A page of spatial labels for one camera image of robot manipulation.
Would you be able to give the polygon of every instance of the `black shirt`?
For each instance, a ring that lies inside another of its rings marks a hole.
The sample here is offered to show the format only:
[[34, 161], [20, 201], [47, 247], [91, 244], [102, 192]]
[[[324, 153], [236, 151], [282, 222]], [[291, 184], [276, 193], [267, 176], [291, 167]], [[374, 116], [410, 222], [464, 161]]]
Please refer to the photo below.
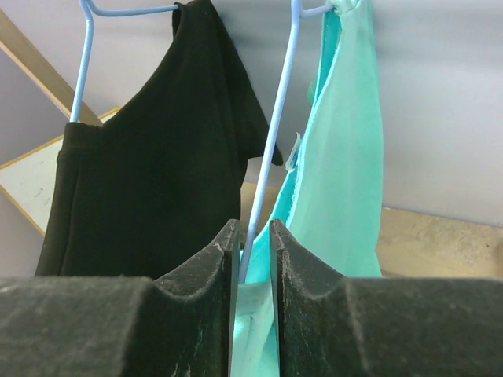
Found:
[[65, 127], [36, 275], [156, 279], [240, 217], [267, 121], [210, 0], [178, 7], [140, 92], [103, 127]]

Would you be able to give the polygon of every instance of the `white board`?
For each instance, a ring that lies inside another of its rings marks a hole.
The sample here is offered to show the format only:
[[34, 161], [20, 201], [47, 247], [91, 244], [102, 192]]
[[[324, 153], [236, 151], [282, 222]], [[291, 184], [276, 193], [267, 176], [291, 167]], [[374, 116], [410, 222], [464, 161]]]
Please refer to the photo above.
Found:
[[[101, 119], [105, 122], [115, 114], [113, 112]], [[49, 221], [56, 180], [56, 158], [62, 144], [63, 138], [59, 137], [0, 170], [0, 185], [41, 232], [46, 231]]]

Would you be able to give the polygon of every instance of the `fabric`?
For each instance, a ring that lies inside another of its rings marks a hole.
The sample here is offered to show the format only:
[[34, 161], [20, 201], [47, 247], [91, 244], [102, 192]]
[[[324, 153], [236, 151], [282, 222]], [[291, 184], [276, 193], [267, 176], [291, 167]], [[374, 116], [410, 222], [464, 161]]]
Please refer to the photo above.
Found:
[[[281, 219], [305, 248], [343, 275], [381, 276], [375, 247], [382, 205], [383, 133], [371, 6], [369, 0], [333, 0], [333, 4], [335, 11], [323, 19], [307, 129], [299, 150], [292, 151], [296, 157], [288, 159], [296, 166], [285, 178], [270, 219]], [[249, 371], [247, 376], [255, 376], [257, 368], [268, 376], [263, 365], [270, 365], [277, 352], [275, 342], [268, 339], [274, 318], [271, 291], [252, 294], [250, 289], [269, 284], [269, 242], [265, 227], [254, 242], [248, 284], [238, 290], [238, 299], [250, 295], [257, 303], [247, 316], [237, 318], [248, 343], [245, 348], [235, 343], [233, 357], [238, 355], [243, 363], [235, 370]], [[274, 368], [268, 370], [277, 375]]]
[[156, 279], [240, 218], [268, 124], [211, 2], [178, 7], [140, 92], [101, 128], [67, 124], [36, 275]]

